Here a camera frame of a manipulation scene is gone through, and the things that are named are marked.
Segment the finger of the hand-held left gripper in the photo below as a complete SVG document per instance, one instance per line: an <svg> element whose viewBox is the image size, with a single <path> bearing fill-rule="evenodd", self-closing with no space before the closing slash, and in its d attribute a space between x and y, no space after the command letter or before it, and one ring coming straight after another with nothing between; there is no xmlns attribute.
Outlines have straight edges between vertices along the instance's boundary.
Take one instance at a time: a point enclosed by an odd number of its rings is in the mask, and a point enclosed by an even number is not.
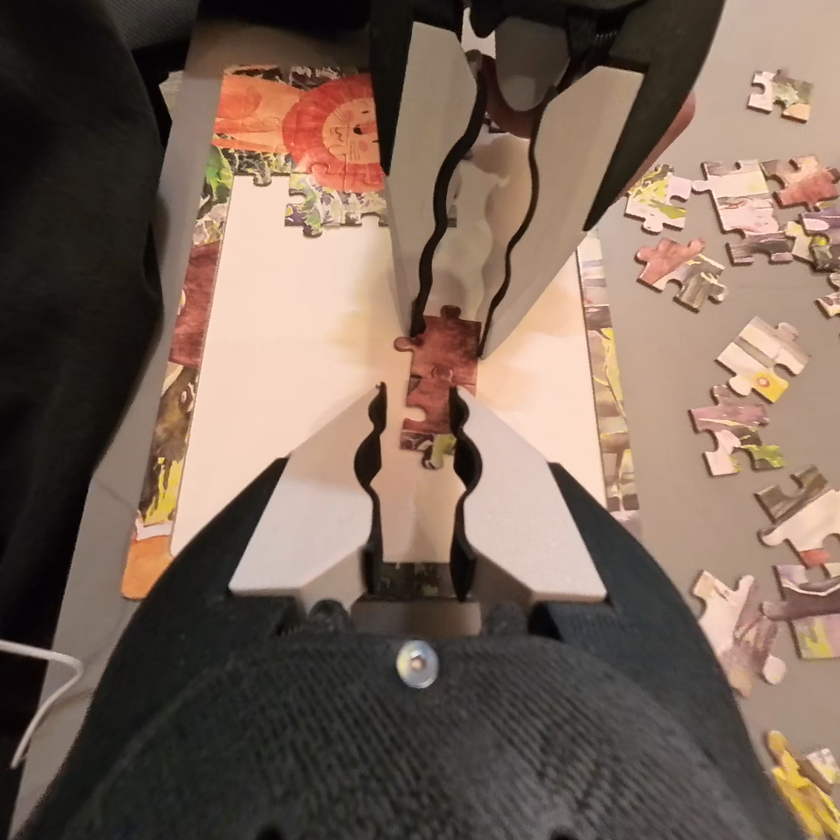
<svg viewBox="0 0 840 840"><path fill-rule="evenodd" d="M395 299L404 333L423 330L455 169L476 125L478 85L457 34L415 22L385 175Z"/></svg>
<svg viewBox="0 0 840 840"><path fill-rule="evenodd" d="M507 247L481 358L506 341L582 241L643 81L642 72L592 69L541 111L528 151L532 195Z"/></svg>

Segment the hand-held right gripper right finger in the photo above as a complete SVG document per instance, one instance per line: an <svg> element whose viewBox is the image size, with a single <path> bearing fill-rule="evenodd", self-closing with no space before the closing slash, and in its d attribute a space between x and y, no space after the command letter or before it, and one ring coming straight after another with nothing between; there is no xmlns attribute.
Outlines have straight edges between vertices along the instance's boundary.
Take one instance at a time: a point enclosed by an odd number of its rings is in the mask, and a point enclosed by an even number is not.
<svg viewBox="0 0 840 840"><path fill-rule="evenodd" d="M449 573L479 604L603 603L606 588L551 464L463 387L449 391L456 438Z"/></svg>

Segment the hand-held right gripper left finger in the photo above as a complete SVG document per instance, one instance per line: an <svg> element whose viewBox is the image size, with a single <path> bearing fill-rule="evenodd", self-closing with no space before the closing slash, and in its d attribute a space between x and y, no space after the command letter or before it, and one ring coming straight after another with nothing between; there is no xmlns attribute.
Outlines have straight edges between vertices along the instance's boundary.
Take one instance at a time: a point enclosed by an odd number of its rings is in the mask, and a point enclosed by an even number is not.
<svg viewBox="0 0 840 840"><path fill-rule="evenodd" d="M383 563L385 383L345 408L288 456L228 588L238 596L358 601Z"/></svg>

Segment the printed frame puzzle tray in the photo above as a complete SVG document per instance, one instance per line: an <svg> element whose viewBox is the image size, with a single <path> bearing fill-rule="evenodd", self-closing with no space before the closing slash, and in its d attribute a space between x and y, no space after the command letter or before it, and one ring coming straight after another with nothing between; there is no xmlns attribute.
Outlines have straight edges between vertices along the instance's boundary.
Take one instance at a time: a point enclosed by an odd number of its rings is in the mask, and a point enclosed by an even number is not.
<svg viewBox="0 0 840 840"><path fill-rule="evenodd" d="M502 238L528 202L529 143L488 117L458 165L449 230L435 252L426 314L457 306L483 322L503 268ZM461 485L400 449L413 355L394 301L387 225L304 237L285 225L286 181L234 180L218 241L195 244L154 422L148 466L122 577L144 598L186 544L274 458L285 456L362 392L388 395L382 472L385 561L448 559L448 512ZM478 365L481 401L584 487L636 536L641 521L608 307L586 286L603 279L589 234L508 340ZM606 303L606 289L603 300Z"/></svg>

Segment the brown and green puzzle piece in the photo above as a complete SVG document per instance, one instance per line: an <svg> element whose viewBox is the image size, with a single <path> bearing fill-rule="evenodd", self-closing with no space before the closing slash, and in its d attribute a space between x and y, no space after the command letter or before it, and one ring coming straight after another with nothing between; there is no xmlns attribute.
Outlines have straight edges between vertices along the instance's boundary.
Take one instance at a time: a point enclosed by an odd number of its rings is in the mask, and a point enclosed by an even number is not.
<svg viewBox="0 0 840 840"><path fill-rule="evenodd" d="M406 406L422 410L424 417L403 421L399 445L401 450L420 454L425 469L442 469L445 457L455 452L456 437L449 412L449 391L453 386L449 378L437 373L432 377L409 377Z"/></svg>

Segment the plain brown puzzle piece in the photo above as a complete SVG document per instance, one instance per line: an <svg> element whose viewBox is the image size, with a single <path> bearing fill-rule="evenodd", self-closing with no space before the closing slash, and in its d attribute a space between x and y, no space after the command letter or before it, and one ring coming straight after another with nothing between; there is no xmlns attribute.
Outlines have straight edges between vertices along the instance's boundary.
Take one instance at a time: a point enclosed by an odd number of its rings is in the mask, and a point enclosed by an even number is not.
<svg viewBox="0 0 840 840"><path fill-rule="evenodd" d="M398 337L393 347L413 354L412 376L447 379L474 389L480 330L480 322L460 317L459 307L443 306L437 316L424 315L424 330L416 337Z"/></svg>

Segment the person's left hand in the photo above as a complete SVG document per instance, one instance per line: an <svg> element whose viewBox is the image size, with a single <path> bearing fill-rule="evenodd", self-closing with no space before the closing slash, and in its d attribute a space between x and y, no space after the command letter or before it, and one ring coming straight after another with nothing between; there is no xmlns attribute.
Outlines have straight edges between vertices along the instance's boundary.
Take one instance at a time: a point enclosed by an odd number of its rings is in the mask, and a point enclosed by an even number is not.
<svg viewBox="0 0 840 840"><path fill-rule="evenodd" d="M498 77L496 60L483 55L480 75L486 88L486 113L502 132L513 134L521 139L529 139L539 106L528 110L516 110L504 98Z"/></svg>

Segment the assembled lion puzzle section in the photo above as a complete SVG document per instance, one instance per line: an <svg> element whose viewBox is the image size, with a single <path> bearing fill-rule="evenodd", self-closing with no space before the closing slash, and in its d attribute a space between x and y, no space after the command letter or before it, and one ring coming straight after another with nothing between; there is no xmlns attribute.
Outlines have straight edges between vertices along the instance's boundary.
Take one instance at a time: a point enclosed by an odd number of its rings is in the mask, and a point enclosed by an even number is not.
<svg viewBox="0 0 840 840"><path fill-rule="evenodd" d="M387 225L371 77L337 67L233 66L220 89L195 244L218 241L236 178L286 181L304 237Z"/></svg>

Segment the scattered loose puzzle pieces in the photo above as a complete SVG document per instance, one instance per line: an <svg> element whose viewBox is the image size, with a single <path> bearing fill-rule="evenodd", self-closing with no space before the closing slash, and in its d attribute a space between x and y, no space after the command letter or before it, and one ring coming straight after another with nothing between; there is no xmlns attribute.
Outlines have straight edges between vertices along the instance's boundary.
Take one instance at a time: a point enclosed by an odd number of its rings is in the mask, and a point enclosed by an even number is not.
<svg viewBox="0 0 840 840"><path fill-rule="evenodd" d="M751 266L757 255L772 265L797 259L809 245L817 255L838 219L838 169L823 166L812 154L784 160L704 161L698 180L676 177L666 165L656 166L629 192L630 198L670 197L686 200L706 194L715 208L722 233L737 233L727 243L733 266ZM644 266L638 281L657 291L675 282L675 301L693 312L706 301L725 300L724 268L705 253L703 238L687 244L662 238L636 254ZM753 317L719 353L727 371L725 384L710 389L712 406L692 408L688 415L698 433L709 433L715 449L703 453L710 476L739 472L736 452L749 454L752 467L782 469L780 447L762 441L760 429L769 423L767 404L777 402L802 373L811 355L799 344L799 332L788 322L769 324ZM793 564L774 566L780 600L761 601L753 577L738 580L734 593L719 589L717 578L703 572L693 590L706 605L700 624L723 665L731 686L747 697L753 675L774 683L784 677L784 662L770 654L770 637L778 625L791 628L803 659L838 658L838 563L823 544L838 535L838 489L813 465L791 473L794 494L769 486L756 499L770 518L759 532L768 546L788 543ZM800 756L777 731L767 736L775 767L773 782L809 838L838 838L838 765L830 750Z"/></svg>

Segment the person in black jacket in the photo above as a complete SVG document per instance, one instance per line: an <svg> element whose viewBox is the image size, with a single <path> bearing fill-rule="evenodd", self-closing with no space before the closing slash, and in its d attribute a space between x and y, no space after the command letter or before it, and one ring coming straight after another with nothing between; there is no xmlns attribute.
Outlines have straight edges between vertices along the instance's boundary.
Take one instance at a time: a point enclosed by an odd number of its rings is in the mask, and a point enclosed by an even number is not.
<svg viewBox="0 0 840 840"><path fill-rule="evenodd" d="M160 84L196 14L328 36L305 2L1 3L1 630L51 648L91 476L161 317Z"/></svg>

